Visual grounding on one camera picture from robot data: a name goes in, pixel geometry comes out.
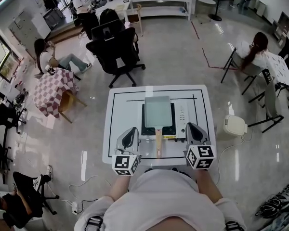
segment gray floor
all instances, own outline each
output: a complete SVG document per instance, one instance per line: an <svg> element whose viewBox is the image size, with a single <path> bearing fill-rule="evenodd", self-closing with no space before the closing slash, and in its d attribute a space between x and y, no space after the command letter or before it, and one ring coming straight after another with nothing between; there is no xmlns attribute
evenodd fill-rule
<svg viewBox="0 0 289 231"><path fill-rule="evenodd" d="M258 29L246 24L223 19L217 23L211 21L200 25L196 18L191 22L184 18L160 17L143 19L144 36L139 39L140 59L146 70L134 70L132 76L138 86L147 85L182 85L204 84L208 88L214 125L221 124L221 119L233 113L245 119L247 124L265 118L265 111L258 103L248 100L265 87L263 78L241 95L246 86L244 76L237 71L229 71L221 84L224 66L237 39L252 42ZM269 37L269 50L278 53L276 41ZM48 164L53 166L54 181L49 185L62 200L75 201L69 193L71 184L80 185L81 168L85 167L85 179L98 175L81 187L71 186L70 190L78 199L92 200L103 196L109 189L104 179L113 183L116 175L111 166L102 162L104 121L107 105L108 85L113 76L106 74L99 62L85 49L87 38L71 38L59 43L56 57L74 53L86 62L92 62L93 68L80 75L78 97L88 104L83 108L75 105L67 115L72 119L69 124L64 119L45 117L27 100L27 124L19 136L11 129L8 144L13 151L12 171L20 171L29 176L37 176L46 171ZM28 73L25 86L32 93L37 82L32 76L38 72L32 68ZM114 88L130 87L131 82L122 76ZM249 129L246 142L227 150L220 161L221 180L218 185L224 197L233 199L240 209L249 230L257 230L263 220L256 219L254 213L261 202L269 195L282 190L289 183L289 111L287 91L281 92L279 99L285 119L271 130L262 134L269 124L262 124ZM217 140L218 156L224 148L239 144L239 141ZM87 164L81 164L83 151L88 152ZM139 167L132 178L133 184L146 167ZM210 173L217 182L219 178L217 163ZM47 211L44 218L53 230L72 231L77 216L71 207L62 201L51 201L58 212L50 217Z"/></svg>

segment wooden chair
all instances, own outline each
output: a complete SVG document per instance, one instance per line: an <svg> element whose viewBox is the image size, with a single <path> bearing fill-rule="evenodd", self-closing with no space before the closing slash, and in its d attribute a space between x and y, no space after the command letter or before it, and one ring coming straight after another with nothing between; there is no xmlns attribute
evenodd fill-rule
<svg viewBox="0 0 289 231"><path fill-rule="evenodd" d="M64 115L62 112L68 110L72 106L74 100L87 107L87 105L83 101L79 100L70 90L63 92L58 111L59 114L62 115L63 118L66 119L69 123L72 123L71 120L67 118L66 115Z"/></svg>
<svg viewBox="0 0 289 231"><path fill-rule="evenodd" d="M139 24L141 36L143 36L144 33L143 33L143 27L142 27L142 25L141 25L140 10L141 10L141 5L140 5L140 4L137 4L137 9L136 9L137 14L131 14L131 15L128 16L128 18L129 18L129 22L130 22L131 24L133 24L133 25Z"/></svg>

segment black pants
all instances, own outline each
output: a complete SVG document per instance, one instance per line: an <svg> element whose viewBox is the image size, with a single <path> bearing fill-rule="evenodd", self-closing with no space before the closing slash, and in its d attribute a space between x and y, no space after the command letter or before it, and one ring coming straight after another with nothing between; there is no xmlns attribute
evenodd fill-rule
<svg viewBox="0 0 289 231"><path fill-rule="evenodd" d="M95 13L79 13L77 15L83 29L85 29L88 39L92 40L91 29L99 26L98 19Z"/></svg>
<svg viewBox="0 0 289 231"><path fill-rule="evenodd" d="M18 190L22 193L25 200L29 204L33 212L32 216L41 217L43 214L41 195L33 188L33 180L35 180L36 178L31 178L19 172L14 172L13 178ZM40 184L43 185L50 180L50 176L43 175Z"/></svg>
<svg viewBox="0 0 289 231"><path fill-rule="evenodd" d="M285 58L285 56L288 55L288 58L285 60L285 63L287 67L289 68L289 39L288 38L286 38L285 46L278 55L281 56L282 58Z"/></svg>

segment wooden handle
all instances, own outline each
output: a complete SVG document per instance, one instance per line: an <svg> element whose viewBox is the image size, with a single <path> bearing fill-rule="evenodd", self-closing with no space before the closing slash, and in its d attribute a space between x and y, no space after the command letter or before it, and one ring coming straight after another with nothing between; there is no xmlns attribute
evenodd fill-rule
<svg viewBox="0 0 289 231"><path fill-rule="evenodd" d="M155 129L157 158L162 157L162 129Z"/></svg>

